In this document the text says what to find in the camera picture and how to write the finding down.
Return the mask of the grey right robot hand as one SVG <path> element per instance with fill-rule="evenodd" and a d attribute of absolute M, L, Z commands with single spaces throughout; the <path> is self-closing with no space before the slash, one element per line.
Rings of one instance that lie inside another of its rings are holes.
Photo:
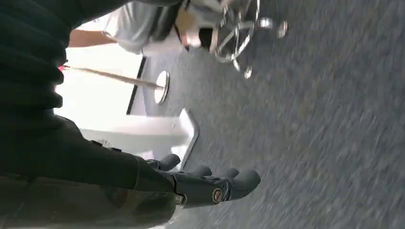
<path fill-rule="evenodd" d="M 179 162 L 107 148 L 82 137 L 69 120 L 0 121 L 0 226 L 3 229 L 148 229 L 183 208 L 249 195 L 253 170 L 208 167 L 172 172 Z"/>

